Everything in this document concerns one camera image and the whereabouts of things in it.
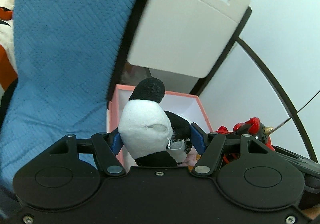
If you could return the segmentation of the person hand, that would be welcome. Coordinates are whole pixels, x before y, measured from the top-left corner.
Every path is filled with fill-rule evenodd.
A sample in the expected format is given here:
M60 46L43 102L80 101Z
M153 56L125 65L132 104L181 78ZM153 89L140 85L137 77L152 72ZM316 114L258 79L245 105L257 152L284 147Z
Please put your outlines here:
M303 210L304 214L309 217L310 219L314 220L316 217L320 215L320 208L319 207L313 207L310 209Z

